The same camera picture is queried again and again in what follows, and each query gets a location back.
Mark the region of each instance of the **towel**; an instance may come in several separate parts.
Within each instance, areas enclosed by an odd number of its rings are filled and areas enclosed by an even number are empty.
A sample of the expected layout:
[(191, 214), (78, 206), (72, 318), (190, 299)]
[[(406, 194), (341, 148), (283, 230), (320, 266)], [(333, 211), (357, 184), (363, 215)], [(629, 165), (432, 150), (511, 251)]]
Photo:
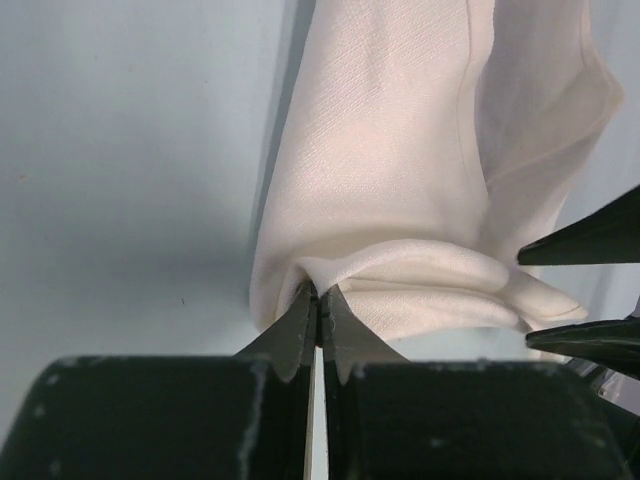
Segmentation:
[(518, 267), (622, 98), (584, 0), (318, 0), (250, 288), (311, 279), (386, 340), (586, 311)]

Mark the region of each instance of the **white towel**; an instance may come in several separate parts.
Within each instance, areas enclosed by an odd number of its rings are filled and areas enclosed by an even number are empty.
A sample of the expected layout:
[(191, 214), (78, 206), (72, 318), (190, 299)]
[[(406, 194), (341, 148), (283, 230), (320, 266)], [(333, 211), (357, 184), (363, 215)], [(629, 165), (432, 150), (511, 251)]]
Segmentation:
[(385, 339), (585, 316), (514, 258), (621, 90), (586, 1), (494, 3), (317, 1), (259, 233), (259, 328), (307, 278)]

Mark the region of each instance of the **fabric fold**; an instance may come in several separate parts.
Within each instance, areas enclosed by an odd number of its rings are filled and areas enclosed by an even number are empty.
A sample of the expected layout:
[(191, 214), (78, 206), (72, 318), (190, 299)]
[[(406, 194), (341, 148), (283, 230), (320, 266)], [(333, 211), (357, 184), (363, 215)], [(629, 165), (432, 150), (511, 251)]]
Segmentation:
[[(571, 72), (551, 85), (540, 74), (518, 89), (501, 87), (495, 72), (508, 68), (506, 47), (493, 44), (494, 7), (498, 27), (507, 7), (535, 2), (318, 1), (258, 238), (251, 308), (261, 329), (308, 278), (321, 294), (339, 284), (354, 313), (385, 339), (471, 326), (526, 331), (586, 314), (514, 266), (514, 248), (528, 238), (521, 232), (548, 233), (585, 161), (588, 149), (572, 146), (599, 132), (594, 125), (604, 123), (595, 117), (608, 118), (616, 104), (616, 84), (601, 64), (599, 78), (609, 83), (575, 85), (593, 66), (576, 60), (590, 58), (584, 50), (592, 47), (584, 37), (586, 2), (572, 2), (560, 21), (553, 18), (554, 28), (580, 32), (580, 42), (556, 52)], [(496, 41), (510, 41), (497, 27)], [(541, 64), (533, 57), (531, 64)], [(509, 112), (494, 111), (500, 88), (519, 96), (540, 90), (544, 105), (527, 99), (524, 113), (512, 117), (523, 119), (522, 131), (508, 125)], [(569, 90), (570, 98), (554, 100)], [(544, 123), (570, 120), (563, 113), (573, 115), (573, 102), (591, 101), (587, 95), (599, 103), (591, 121), (566, 127), (573, 130), (562, 136), (564, 155), (578, 158), (563, 160)], [(515, 146), (507, 126), (519, 132)], [(545, 164), (563, 172), (557, 182)], [(518, 177), (528, 168), (535, 168), (531, 188), (550, 200), (529, 193)], [(509, 202), (533, 213), (510, 215)]]

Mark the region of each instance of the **white surface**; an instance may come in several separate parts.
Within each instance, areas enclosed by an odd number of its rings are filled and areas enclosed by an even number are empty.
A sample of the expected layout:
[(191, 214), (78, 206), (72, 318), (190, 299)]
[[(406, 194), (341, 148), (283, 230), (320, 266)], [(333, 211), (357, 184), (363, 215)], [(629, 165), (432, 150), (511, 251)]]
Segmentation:
[[(247, 252), (281, 129), (278, 92), (292, 82), (289, 39), (295, 57), (312, 7), (301, 5), (0, 2), (0, 432), (58, 356), (232, 353), (255, 335)], [(600, 5), (603, 53), (628, 101), (565, 222), (640, 183), (640, 71), (627, 61), (640, 4)], [(634, 268), (597, 288), (598, 267), (553, 280), (622, 315), (638, 295)], [(490, 356), (496, 345), (508, 357), (524, 355), (519, 340), (480, 330), (400, 344), (414, 358)]]

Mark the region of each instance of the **cream fabric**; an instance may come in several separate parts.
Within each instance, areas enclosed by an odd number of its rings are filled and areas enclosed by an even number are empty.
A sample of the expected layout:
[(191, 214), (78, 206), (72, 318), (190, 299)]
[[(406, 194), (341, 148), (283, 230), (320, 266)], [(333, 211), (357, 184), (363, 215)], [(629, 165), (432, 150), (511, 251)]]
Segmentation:
[(307, 278), (385, 339), (584, 317), (514, 258), (620, 99), (582, 0), (318, 0), (258, 239), (258, 326)]

